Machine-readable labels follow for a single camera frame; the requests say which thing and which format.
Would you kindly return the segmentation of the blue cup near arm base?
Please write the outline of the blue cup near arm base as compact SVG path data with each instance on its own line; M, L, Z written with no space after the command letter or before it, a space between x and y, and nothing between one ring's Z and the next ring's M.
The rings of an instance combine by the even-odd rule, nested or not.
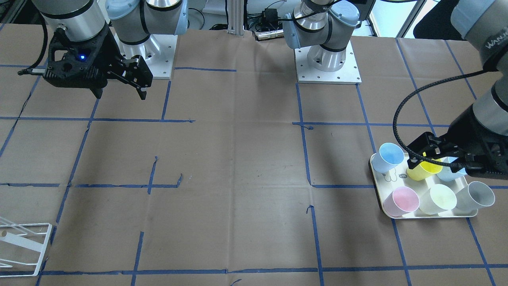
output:
M394 143L383 143L373 155L371 165L375 171L386 173L404 161L405 154L401 147Z

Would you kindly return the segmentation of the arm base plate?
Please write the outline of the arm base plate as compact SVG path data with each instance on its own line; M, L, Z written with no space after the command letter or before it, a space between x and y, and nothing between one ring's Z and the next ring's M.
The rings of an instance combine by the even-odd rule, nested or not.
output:
M122 43L117 35L114 35L114 38L119 45L120 52L127 59L136 55L143 56L154 79L171 79L177 35L150 35L146 42L138 45Z
M321 46L294 50L298 83L359 85L362 82L351 41L345 50L330 52Z

